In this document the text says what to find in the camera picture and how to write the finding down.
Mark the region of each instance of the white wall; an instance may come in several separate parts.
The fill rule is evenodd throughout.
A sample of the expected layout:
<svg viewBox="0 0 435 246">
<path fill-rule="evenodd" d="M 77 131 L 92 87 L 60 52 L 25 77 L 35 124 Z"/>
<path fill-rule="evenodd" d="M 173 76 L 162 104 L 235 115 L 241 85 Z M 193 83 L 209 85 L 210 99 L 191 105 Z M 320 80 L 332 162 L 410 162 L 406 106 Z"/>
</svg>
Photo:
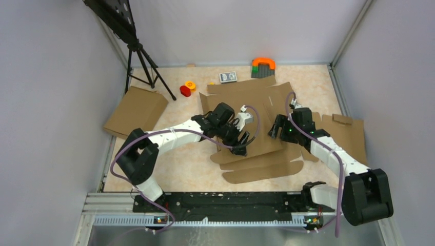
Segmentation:
<svg viewBox="0 0 435 246">
<path fill-rule="evenodd" d="M 0 245 L 70 245 L 125 69 L 81 0 L 2 1 L 0 23 Z"/>
<path fill-rule="evenodd" d="M 364 2 L 130 0 L 130 6 L 137 35 L 159 66 L 247 65 L 260 56 L 311 64 L 333 59 Z"/>
<path fill-rule="evenodd" d="M 435 2 L 376 1 L 337 73 L 407 245 L 433 245 Z"/>
</svg>

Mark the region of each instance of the beige table surface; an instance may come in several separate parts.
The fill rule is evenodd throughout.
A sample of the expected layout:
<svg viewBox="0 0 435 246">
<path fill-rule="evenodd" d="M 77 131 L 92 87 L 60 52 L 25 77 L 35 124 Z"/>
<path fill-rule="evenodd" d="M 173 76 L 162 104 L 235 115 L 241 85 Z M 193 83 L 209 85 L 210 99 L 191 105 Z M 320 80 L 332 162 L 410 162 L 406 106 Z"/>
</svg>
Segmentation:
<svg viewBox="0 0 435 246">
<path fill-rule="evenodd" d="M 173 101 L 163 84 L 158 80 L 155 90 L 162 93 L 169 104 L 158 120 L 155 130 L 178 125 L 196 114 L 202 114 L 199 92 L 207 94 L 207 84 L 219 84 L 219 73 L 235 71 L 238 81 L 250 79 L 250 66 L 236 67 L 193 67 L 159 68 L 159 72 L 177 97 Z M 134 76 L 146 80 L 143 69 L 135 69 Z M 326 65 L 277 66 L 275 71 L 278 84 L 290 82 L 298 95 L 298 102 L 320 114 L 340 114 Z M 187 80 L 196 83 L 196 92 L 190 97 L 180 94 L 179 87 Z M 136 79 L 131 85 L 151 90 Z M 112 159 L 124 143 L 118 138 Z M 302 170 L 292 176 L 260 180 L 242 184 L 230 184 L 222 177 L 223 171 L 218 164 L 210 160 L 216 152 L 216 146 L 208 141 L 188 143 L 163 154 L 157 159 L 154 177 L 164 191 L 200 192 L 200 191 L 300 191 L 309 181 L 324 181 L 332 186 L 338 185 L 338 178 L 322 162 L 305 161 Z M 115 171 L 122 174 L 115 165 Z M 104 191 L 130 191 L 131 185 L 124 180 L 107 176 Z"/>
</svg>

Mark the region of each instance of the black tripod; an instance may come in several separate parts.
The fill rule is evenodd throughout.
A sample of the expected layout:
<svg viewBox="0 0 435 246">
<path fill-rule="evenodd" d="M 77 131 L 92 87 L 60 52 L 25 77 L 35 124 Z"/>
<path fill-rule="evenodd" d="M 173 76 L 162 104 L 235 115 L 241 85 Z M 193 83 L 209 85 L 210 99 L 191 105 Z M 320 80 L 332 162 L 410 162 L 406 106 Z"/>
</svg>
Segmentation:
<svg viewBox="0 0 435 246">
<path fill-rule="evenodd" d="M 106 25 L 113 30 L 113 32 L 127 44 L 128 47 L 128 65 L 127 65 L 127 79 L 125 82 L 125 92 L 127 92 L 129 87 L 129 77 L 135 78 L 151 86 L 155 87 L 155 82 L 159 78 L 160 81 L 168 90 L 173 100 L 176 100 L 174 94 L 169 89 L 168 85 L 163 80 L 160 73 L 157 71 L 157 65 L 145 51 L 139 39 L 136 36 L 136 27 L 133 21 L 133 15 L 131 15 L 130 3 L 128 0 L 83 0 L 86 6 L 92 9 L 98 17 L 106 23 Z M 148 81 L 144 81 L 138 77 L 131 75 L 131 56 L 132 53 L 136 52 L 141 65 L 147 75 Z M 151 78 L 147 66 L 145 64 L 145 59 L 149 63 L 151 69 L 155 72 L 156 77 Z"/>
</svg>

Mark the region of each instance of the red round object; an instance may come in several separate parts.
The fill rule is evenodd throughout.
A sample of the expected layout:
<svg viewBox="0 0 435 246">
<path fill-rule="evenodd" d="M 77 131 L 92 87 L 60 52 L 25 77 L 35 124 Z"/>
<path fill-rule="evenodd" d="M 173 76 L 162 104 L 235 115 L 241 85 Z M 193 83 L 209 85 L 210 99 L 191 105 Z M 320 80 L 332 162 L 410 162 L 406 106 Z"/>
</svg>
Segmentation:
<svg viewBox="0 0 435 246">
<path fill-rule="evenodd" d="M 190 89 L 187 88 L 187 86 L 180 86 L 180 92 L 183 96 L 189 97 L 192 93 L 190 92 Z"/>
</svg>

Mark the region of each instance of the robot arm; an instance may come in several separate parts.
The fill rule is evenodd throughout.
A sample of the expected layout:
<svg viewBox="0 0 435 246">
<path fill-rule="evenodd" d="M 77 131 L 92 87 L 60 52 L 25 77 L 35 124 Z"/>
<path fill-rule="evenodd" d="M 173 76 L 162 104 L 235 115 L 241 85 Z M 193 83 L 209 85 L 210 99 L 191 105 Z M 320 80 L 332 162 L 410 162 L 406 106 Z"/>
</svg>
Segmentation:
<svg viewBox="0 0 435 246">
<path fill-rule="evenodd" d="M 184 123 L 160 131 L 143 132 L 135 129 L 127 137 L 121 147 L 124 149 L 134 140 L 145 137 L 145 139 L 134 144 L 117 160 L 124 174 L 131 184 L 142 191 L 146 197 L 155 201 L 163 191 L 152 176 L 157 157 L 161 154 L 177 148 L 189 142 L 199 142 L 204 137 L 217 136 L 222 143 L 235 148 L 231 152 L 236 155 L 246 156 L 246 145 L 249 132 L 242 134 L 245 124 L 253 122 L 253 117 L 246 112 L 243 106 L 241 112 L 236 116 L 234 110 L 225 103 L 220 103 L 215 110 L 205 115 L 195 115 Z"/>
<path fill-rule="evenodd" d="M 303 108 L 295 99 L 292 100 L 290 106 L 293 108 L 291 116 L 294 123 L 332 150 L 326 149 L 320 143 L 301 134 L 284 115 L 277 115 L 268 135 L 276 138 L 279 128 L 282 128 L 280 133 L 282 141 L 302 145 L 339 177 L 340 163 L 333 152 L 338 154 L 343 163 L 345 177 L 341 206 L 349 223 L 357 226 L 392 216 L 393 207 L 386 173 L 381 169 L 372 170 L 358 162 L 338 146 L 325 130 L 316 129 L 309 108 Z M 337 209 L 338 189 L 324 182 L 306 183 L 303 186 L 302 195 L 307 206 L 315 207 L 316 204 L 321 204 Z"/>
</svg>

